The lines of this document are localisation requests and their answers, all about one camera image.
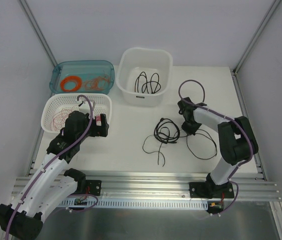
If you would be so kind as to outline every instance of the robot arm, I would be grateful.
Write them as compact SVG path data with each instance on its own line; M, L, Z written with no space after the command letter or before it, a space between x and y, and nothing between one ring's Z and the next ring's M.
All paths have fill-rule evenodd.
M189 97L186 97L184 100L192 103ZM179 114L183 115L185 119L182 129L188 135L195 135L196 131L203 124L216 131L219 137L222 156L215 169L207 175L205 183L198 183L194 188L194 192L198 197L202 198L220 198L222 193L229 192L228 189L232 187L229 178L236 172L238 166L249 159L251 155L249 144L236 124L225 117L220 117L206 110L209 107L202 102L196 105L205 109L186 102L181 100L177 103ZM246 133L251 143L253 154L256 154L259 147L249 120L244 116L234 120Z
M86 192L86 175L73 168L65 171L56 186L53 188L50 186L61 171L67 168L72 158L80 150L80 144L87 137L106 137L108 135L109 125L105 114L96 116L81 140L46 167L47 163L76 142L86 131L90 121L90 111L84 108L84 103L81 103L79 109L83 110L82 112L73 111L69 114L65 127L50 142L41 166L21 193L9 205L0 205L0 227L3 231L7 230L10 218L17 209L9 233L21 240L34 240L39 235L43 222L63 199L73 193L84 194Z

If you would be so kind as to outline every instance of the coiled black cable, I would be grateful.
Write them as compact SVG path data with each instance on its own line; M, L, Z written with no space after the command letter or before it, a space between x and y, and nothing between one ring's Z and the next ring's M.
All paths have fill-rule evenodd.
M172 125L174 128L175 128L175 133L172 135L171 134L171 130L170 128L167 126L167 125ZM179 127L169 118L161 118L160 121L158 122L158 124L155 126L154 128L154 132L152 135L149 135L145 138L144 142L143 142L143 145L142 145L142 150L147 153L147 154L153 154L153 153L157 153L157 164L159 165L159 161L160 161L160 155L162 155L163 157L163 165L162 167L165 166L166 164L166 157L165 155L161 152L161 147L162 147L162 144L176 144L178 139L180 138L186 138L186 146L187 148L189 149L189 151L198 159L201 159L201 160L209 160L209 159L212 159L214 158L217 154L218 154L218 149L217 149L217 144L216 142L213 140L213 138L211 137L211 135L203 130L203 129L198 129L200 131L203 131L205 133L208 134L208 136L204 135L203 133L196 133L196 135L202 135L204 137L206 137L207 139L211 140L213 142L213 145L215 147L215 154L211 157L208 157L208 158L203 158L203 157L198 157L189 147L189 144L188 144L188 135L185 135L185 136L180 136L181 135L181 131L179 129ZM151 151L151 152L148 152L145 150L145 144L146 144L146 141L149 137L152 137L154 136L156 140L158 140L161 144L160 144L160 147L158 149L158 151Z
M159 81L160 81L159 74L156 73L156 72L153 73L152 76L151 76L150 81L148 81L148 77L147 77L146 72L142 71L140 73L140 75L136 78L135 83L134 83L134 92L135 93L139 93L139 82L140 82L140 78L141 77L145 78L145 83L142 84L142 86L141 86L141 93L144 94L146 92L147 94L156 94L156 93L158 93L161 90L161 84L159 83Z

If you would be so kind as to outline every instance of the metal floor panel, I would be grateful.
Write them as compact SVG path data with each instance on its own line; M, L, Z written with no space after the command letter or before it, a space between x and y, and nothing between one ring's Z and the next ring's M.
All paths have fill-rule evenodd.
M268 202L236 202L221 217L183 209L60 211L37 240L279 240Z

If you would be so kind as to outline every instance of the metal frame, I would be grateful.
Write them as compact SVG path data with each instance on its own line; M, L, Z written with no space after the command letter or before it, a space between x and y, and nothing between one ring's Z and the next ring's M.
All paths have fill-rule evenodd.
M108 171L86 171L85 173L89 180L101 180L102 198L111 199L190 200L189 182L204 182L206 179L205 173ZM26 177L18 177L12 195L17 195L31 177L32 173ZM55 179L51 187L55 186L61 177L62 174ZM238 201L280 202L282 200L277 184L264 181L261 173L238 173L232 181L239 184Z
M235 88L235 91L236 91L236 96L237 96L237 99L239 101L241 111L242 111L242 113L245 117L249 118L247 106L246 106L245 99L244 99L243 93L242 93L240 85L239 85L238 78L237 78L237 76L234 72L232 72L231 75L232 75L232 80L233 80L234 88ZM261 168L261 173L263 173L264 179L267 180L268 179L267 178L267 176L268 176L267 171L265 170L264 164L262 163L260 153L258 152L257 154L255 154L254 158L255 158L255 163L256 163L257 167Z
M245 61L248 58L249 54L253 50L253 47L255 46L256 42L259 39L259 37L261 36L263 31L265 30L266 26L268 25L270 19L272 18L272 16L275 13L275 11L278 9L278 6L280 5L281 2L282 2L282 0L274 0L273 3L271 4L270 8L268 9L268 11L266 12L265 16L263 17L260 25L258 26L258 28L256 29L254 35L252 36L250 42L248 43L246 49L244 50L243 55L241 56L238 64L236 65L236 67L234 69L234 74L235 75L237 75L237 73L239 72L240 68L245 63Z
M49 98L51 98L53 95L55 95L55 94L53 92L51 92ZM38 152L39 152L39 148L40 148L40 144L41 144L41 140L42 140L42 137L43 137L43 133L44 133L44 130L42 129L41 126L39 126L39 130L38 130L38 133L36 135L36 140L35 140L35 143L33 145L32 150L31 150L31 157L30 157L30 160L29 160L29 164L28 164L28 167L27 167L27 170L26 170L26 173L25 173L26 176L29 175L30 171L33 169L33 167L35 165L37 155L38 155Z
M56 65L58 65L58 62L55 58L55 56L53 55L50 47L49 47L49 44L47 43L47 40L45 38L45 36L43 35L39 25L38 25L38 22L35 18L35 16L33 15L30 7L29 7L29 4L27 2L27 0L18 0L18 2L20 3L24 13L26 14L35 34L37 35L40 43L42 44L42 47L44 48L48 58L50 59L53 67L55 67Z
M277 232L282 239L282 202L270 202Z

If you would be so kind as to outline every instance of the blue plastic tray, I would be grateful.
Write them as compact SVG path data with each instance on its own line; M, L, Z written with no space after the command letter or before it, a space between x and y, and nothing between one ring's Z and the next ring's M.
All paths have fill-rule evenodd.
M82 86L77 91L63 91L60 83L68 76L78 76L82 80ZM91 81L98 77L106 80L99 80L98 88L92 87ZM115 82L115 69L111 62L105 60L86 60L86 61L64 61L53 69L52 78L49 84L51 91L55 94L66 93L95 93L108 94ZM74 82L64 85L66 90L73 89Z

